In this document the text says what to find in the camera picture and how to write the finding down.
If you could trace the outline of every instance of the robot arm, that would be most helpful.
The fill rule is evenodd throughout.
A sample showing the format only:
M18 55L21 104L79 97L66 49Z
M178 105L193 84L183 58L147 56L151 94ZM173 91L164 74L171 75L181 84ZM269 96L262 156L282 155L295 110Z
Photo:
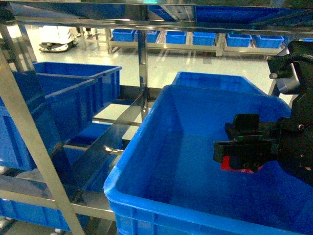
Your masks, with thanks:
M238 114L226 123L230 141L214 143L214 160L229 156L232 169L256 172L277 161L290 175L313 186L313 43L293 41L277 56L268 58L270 78L281 93L298 94L291 117L259 122L258 114Z

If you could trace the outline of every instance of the person's leg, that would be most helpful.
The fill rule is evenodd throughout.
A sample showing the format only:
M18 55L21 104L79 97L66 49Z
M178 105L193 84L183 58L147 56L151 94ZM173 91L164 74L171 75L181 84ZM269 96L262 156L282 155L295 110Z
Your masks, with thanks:
M87 31L88 36L90 36L91 35L91 28L86 27L86 31Z
M80 36L82 36L82 33L80 31L80 27L76 27L76 30L77 30L77 35L76 37L79 38Z

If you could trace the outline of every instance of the red object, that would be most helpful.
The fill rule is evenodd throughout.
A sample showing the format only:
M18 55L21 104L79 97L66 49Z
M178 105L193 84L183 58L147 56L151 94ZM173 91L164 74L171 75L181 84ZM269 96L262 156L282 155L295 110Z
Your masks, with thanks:
M221 164L221 170L227 170L227 171L235 171L235 172L253 174L253 171L252 171L252 170L249 170L249 169L234 170L234 169L230 168L230 166L229 166L229 156L225 156L225 157L223 158L223 163Z

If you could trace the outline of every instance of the blue crate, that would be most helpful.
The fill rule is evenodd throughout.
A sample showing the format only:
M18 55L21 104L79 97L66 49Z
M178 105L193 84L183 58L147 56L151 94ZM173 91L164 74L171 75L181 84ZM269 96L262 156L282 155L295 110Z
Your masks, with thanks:
M194 32L193 38L192 38L192 44L212 46L214 45L214 40L215 40L215 33Z
M172 85L265 94L245 77L222 74L178 72Z
M113 30L113 40L122 42L134 41L135 30L133 29L115 29Z
M149 30L147 32L147 42L148 43L155 43L157 41L157 37L159 35L160 31L155 30ZM138 42L138 30L135 32L134 40Z
M282 36L255 35L253 39L259 48L280 48L284 41Z
M313 234L313 187L277 162L246 174L213 160L239 113L277 121L291 110L268 95L163 89L104 184L119 235Z
M227 34L226 36L228 47L248 47L251 40L251 35L246 34Z
M68 17L68 18L81 18L81 19L121 19L125 16L124 4L89 4L89 3L74 3L66 4L64 2L54 2L47 4L47 2L28 2L26 6L32 6L35 9L29 8L28 10L21 10L14 5L14 13L20 16L33 16L33 17Z
M156 15L160 16L165 21L175 21L173 17L171 17L170 14L168 14L162 6L158 5L148 5L148 10L152 11Z
M95 79L93 111L97 114L120 96L121 66L43 62L35 63L40 76Z
M83 130L75 139L73 139L71 143L77 145L90 144L100 137L109 127L110 125L93 123ZM120 141L116 148L121 148L121 144L122 141ZM65 147L65 151L70 164L73 164L84 152L81 149L70 147ZM107 158L102 169L95 172L95 175L93 179L91 179L89 185L84 188L85 190L95 192L101 192L103 190L103 183L108 175L108 169L113 159L114 155L110 155ZM64 231L70 231L62 213L56 209L40 207L7 199L0 199L0 215ZM78 215L78 218L81 225L85 227L89 217Z
M15 79L19 84L25 83L21 89L27 88L31 80L18 76ZM38 76L47 104L51 106L52 115L63 143L73 138L92 122L92 96L93 79L61 78L50 76ZM37 122L46 122L47 109L43 105L43 100L37 98L32 100L29 93L27 104ZM51 134L51 125L42 125L41 130L44 142L54 142L58 137ZM0 165L21 170L34 169L35 163L29 154L19 131L17 130L8 110L0 98Z
M286 9L261 7L196 6L198 22L248 24L258 19L287 13Z
M303 38L303 42L313 42L313 38Z
M166 43L186 44L186 35L187 33L182 31L167 31Z

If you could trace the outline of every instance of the shiny floor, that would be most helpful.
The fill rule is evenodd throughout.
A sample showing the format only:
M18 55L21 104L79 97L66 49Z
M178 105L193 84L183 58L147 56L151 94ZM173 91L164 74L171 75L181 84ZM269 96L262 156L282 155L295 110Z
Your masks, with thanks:
M116 48L113 54L108 54L105 43L97 44L95 40L86 40L85 46L81 37L78 39L78 46L68 52L45 53L39 51L40 34L38 28L28 26L27 29L38 62L120 65L123 67L120 77L121 85L139 86L138 52L136 49ZM99 39L104 40L105 37L99 35ZM148 86L153 88L163 88L165 85L171 84L178 71L244 76L265 93L269 92L272 82L268 78L269 69L262 56L241 56L237 54L216 58L211 53L157 50L149 51L148 65ZM283 96L282 98L287 103L291 99L290 96ZM110 105L98 114L98 117L116 119L126 108L127 106L123 105ZM138 117L136 122L141 122L141 117ZM124 138L131 139L136 130L136 127L131 127ZM105 226L106 221L103 221L97 234L104 234L103 228ZM6 235L49 235L51 232L53 232L51 228L16 222Z

